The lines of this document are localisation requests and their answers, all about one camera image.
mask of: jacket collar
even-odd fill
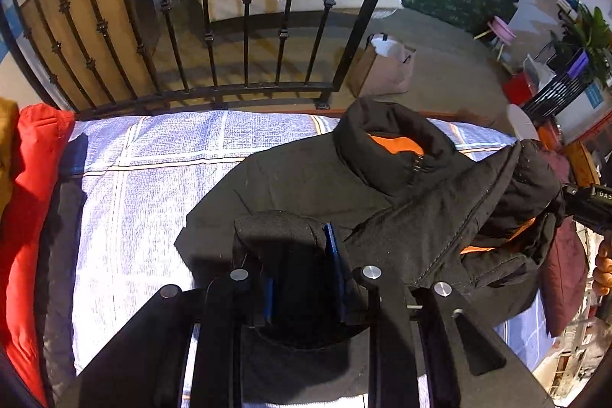
[[[441,180],[441,174],[445,177],[443,169],[454,161],[464,167],[472,163],[457,152],[452,141],[435,125],[394,102],[358,99],[348,108],[333,134],[336,151],[345,165],[364,183],[390,197],[418,195]],[[421,156],[412,151],[391,154],[369,134],[409,137],[425,154]]]

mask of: green potted plant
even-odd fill
[[[561,39],[555,32],[551,32],[555,57],[549,66],[559,73],[580,49],[584,49],[589,57],[589,64],[581,77],[587,83],[599,80],[605,87],[610,67],[604,50],[610,45],[610,27],[599,8],[595,8],[591,14],[587,7],[579,5],[578,15],[578,21],[575,23],[569,20],[562,22]]]

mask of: purple object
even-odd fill
[[[567,76],[573,80],[574,78],[576,78],[578,75],[580,75],[583,72],[584,68],[586,68],[586,65],[588,64],[589,64],[589,56],[587,55],[586,51],[583,49],[582,54],[578,56],[578,59],[576,59],[573,65],[571,65],[570,69],[567,70]]]

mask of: pink stool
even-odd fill
[[[489,29],[475,36],[474,40],[478,40],[481,37],[493,32],[501,42],[500,51],[498,52],[496,59],[496,61],[499,61],[501,59],[501,53],[503,52],[504,47],[512,44],[515,34],[512,30],[510,30],[510,27],[506,24],[506,22],[504,22],[499,16],[494,16],[493,20],[489,21],[487,25],[489,25]]]

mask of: stool leg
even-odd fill
[[[491,30],[490,28],[487,31],[482,32],[480,35],[477,35],[476,37],[474,37],[474,40],[478,40],[482,37],[484,37],[485,35],[489,35],[493,30]]]

